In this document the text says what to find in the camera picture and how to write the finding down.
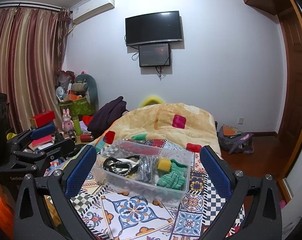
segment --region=bag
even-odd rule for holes
[[[228,154],[231,153],[253,153],[254,147],[252,143],[252,133],[241,132],[241,134],[236,136],[224,136],[222,127],[218,133],[218,142],[220,147],[227,151]]]

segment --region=wooden door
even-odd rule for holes
[[[278,17],[287,53],[287,94],[279,140],[292,153],[302,132],[302,28],[292,7]]]

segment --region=metal screw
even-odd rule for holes
[[[238,177],[242,177],[242,176],[243,176],[243,171],[241,171],[241,170],[236,170],[234,173],[235,173]]]
[[[24,179],[26,179],[26,180],[28,180],[28,179],[30,179],[32,177],[32,174],[26,174],[25,176],[24,176]]]
[[[272,180],[272,176],[270,174],[266,174],[266,179],[267,180]]]
[[[61,170],[56,170],[56,171],[53,172],[53,175],[54,175],[55,177],[58,177],[58,176],[60,176],[61,174],[62,174],[62,171],[61,171]]]

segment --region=flat screen tv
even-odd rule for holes
[[[150,13],[125,19],[126,45],[182,41],[179,11]]]
[[[170,66],[170,47],[168,43],[139,46],[140,67]]]

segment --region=air conditioner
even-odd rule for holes
[[[73,11],[73,22],[79,24],[115,7],[115,0],[90,0]]]

